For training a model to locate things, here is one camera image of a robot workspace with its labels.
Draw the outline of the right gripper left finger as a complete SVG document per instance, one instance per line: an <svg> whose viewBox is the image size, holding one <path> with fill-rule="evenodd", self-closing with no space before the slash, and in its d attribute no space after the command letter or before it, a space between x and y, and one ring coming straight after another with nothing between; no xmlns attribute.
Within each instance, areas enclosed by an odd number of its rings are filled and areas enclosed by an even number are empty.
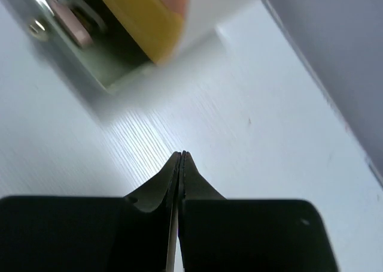
<svg viewBox="0 0 383 272"><path fill-rule="evenodd" d="M181 153L174 152L151 179L126 195L123 259L129 271L173 271Z"/></svg>

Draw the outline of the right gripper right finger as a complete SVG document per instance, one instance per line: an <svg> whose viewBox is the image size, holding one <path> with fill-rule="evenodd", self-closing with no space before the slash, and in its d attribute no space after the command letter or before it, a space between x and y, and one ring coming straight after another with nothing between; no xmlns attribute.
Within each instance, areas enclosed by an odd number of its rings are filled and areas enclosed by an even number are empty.
<svg viewBox="0 0 383 272"><path fill-rule="evenodd" d="M213 208L223 197L200 174L190 152L181 155L178 184L178 238L185 271L206 271L207 255L204 248L208 239L208 224L217 218Z"/></svg>

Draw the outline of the cream cylindrical desk organizer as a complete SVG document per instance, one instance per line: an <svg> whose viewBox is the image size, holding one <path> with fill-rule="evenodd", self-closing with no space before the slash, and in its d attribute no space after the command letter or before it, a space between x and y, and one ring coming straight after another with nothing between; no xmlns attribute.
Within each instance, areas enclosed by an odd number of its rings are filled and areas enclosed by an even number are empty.
<svg viewBox="0 0 383 272"><path fill-rule="evenodd" d="M37 55L73 84L113 92L200 44L252 0L58 0L93 44L80 48L48 0L6 0Z"/></svg>

